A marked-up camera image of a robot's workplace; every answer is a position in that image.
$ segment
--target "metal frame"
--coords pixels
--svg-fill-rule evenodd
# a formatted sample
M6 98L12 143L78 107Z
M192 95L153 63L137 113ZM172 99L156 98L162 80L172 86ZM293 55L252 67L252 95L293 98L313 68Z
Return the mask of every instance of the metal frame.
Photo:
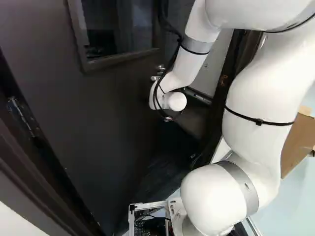
M128 222L129 222L129 236L134 236L134 213L136 211L155 209L155 208L166 208L167 201L152 202L152 203L137 203L129 205Z
M79 25L79 19L77 15L77 9L76 9L76 0L67 0L67 6L70 14L70 19L72 23L72 29L74 31L75 36L75 43L77 45L78 50L78 56L79 60L81 62L81 67L84 72L89 72L101 68L105 68L123 61L128 61L132 59L137 59L144 56L149 56L152 54L156 54L160 52L160 48L162 46L162 38L160 34L160 27L158 25L158 19L156 14L157 9L157 3L158 1L153 0L153 37L152 37L152 44L153 48L138 52L130 52L130 53L123 53L123 54L117 54L117 55L110 55L107 57L102 57L95 60L88 60L86 57L84 45L83 45L83 38L80 33L80 25Z

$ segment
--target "dark floor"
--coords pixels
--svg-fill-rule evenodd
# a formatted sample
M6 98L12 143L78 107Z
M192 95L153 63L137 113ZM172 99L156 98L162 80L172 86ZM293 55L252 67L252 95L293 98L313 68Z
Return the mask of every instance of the dark floor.
M181 185L190 171L190 156L198 148L198 140L174 122L160 124L157 152L147 166L139 188L130 203L163 201ZM116 234L128 228L128 206Z

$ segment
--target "black cable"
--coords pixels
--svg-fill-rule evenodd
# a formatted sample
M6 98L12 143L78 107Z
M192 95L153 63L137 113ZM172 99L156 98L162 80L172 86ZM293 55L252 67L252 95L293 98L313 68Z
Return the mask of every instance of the black cable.
M237 117L240 117L240 118L243 118L243 119L246 119L248 121L252 121L254 122L256 125L258 126L261 126L263 124L267 124L267 125L273 125L273 126L289 126L289 125L293 125L294 124L294 121L292 122L285 122L285 123L279 123L279 122L269 122L269 121L265 121L263 119L259 119L259 118L252 118L252 117L248 117L248 116L245 116L245 115L242 115L240 113L237 113L231 109L229 109L227 106L225 106L225 109L230 112L231 114L237 116Z
M161 106L161 104L159 103L159 100L158 100L158 88L161 89L161 91L163 92L163 94L165 94L164 90L162 89L160 83L161 81L164 79L165 75L172 69L174 63L175 63L175 60L176 60L176 57L177 57L177 54L178 54L178 51L179 51L179 48L180 48L180 45L182 43L182 35L180 34L180 32L178 30L176 30L171 24L170 22L167 20L166 18L166 14L164 12L164 9L166 8L166 4L167 2L164 1L164 0L161 0L160 1L160 5L159 5L159 9L158 9L158 21L159 21L159 24L161 25L162 29L164 29L165 31L167 32L170 32L170 33L173 33L175 35L177 35L178 37L178 46L172 56L172 58L170 59L165 71L163 72L163 74L158 78L157 80L157 83L156 83L156 86L154 87L154 91L153 91L153 105L154 105L154 108L155 110L159 113L159 115L165 120L165 121L170 121L170 120L175 120L179 115L182 114L183 111L181 111L177 116L175 117L172 117L170 115L168 115L166 113L166 111L163 109L163 107Z
M299 28L300 26L306 24L307 22L309 22L310 20L312 20L315 17L315 13L313 15L311 15L309 18L307 18L306 20L302 21L301 23L294 25L290 28L286 28L284 30L280 30L280 31L263 31L264 33L284 33L284 32L288 32L291 30L294 30L296 28Z
M142 215L141 217L147 217L147 216L152 217L152 218L154 218L154 219L164 219L164 220L169 220L169 221L172 222L172 220L169 219L169 218L167 218L167 217L156 217L156 216L153 216L153 215ZM136 228L142 229L141 226L136 225L137 222L139 222L139 221L140 221L140 220L136 220L136 221L134 222L134 226L135 226Z

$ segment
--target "door hinge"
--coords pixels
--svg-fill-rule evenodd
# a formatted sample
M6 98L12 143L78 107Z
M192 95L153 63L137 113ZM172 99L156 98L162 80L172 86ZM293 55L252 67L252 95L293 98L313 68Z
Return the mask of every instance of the door hinge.
M36 137L37 133L40 132L40 129L32 117L30 109L26 105L20 103L16 97L10 97L8 99L7 109L31 138Z

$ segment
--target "door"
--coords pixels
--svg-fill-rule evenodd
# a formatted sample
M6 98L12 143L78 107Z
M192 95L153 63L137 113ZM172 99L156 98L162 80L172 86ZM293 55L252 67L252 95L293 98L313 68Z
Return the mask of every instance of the door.
M0 46L14 81L108 236L127 214L131 199L152 198L135 196L161 133L159 118L147 102L150 76L162 52L156 43L154 5L124 2L0 3ZM160 179L172 179L169 174L160 173ZM183 176L171 181L176 185L171 191ZM144 187L151 183L146 181Z

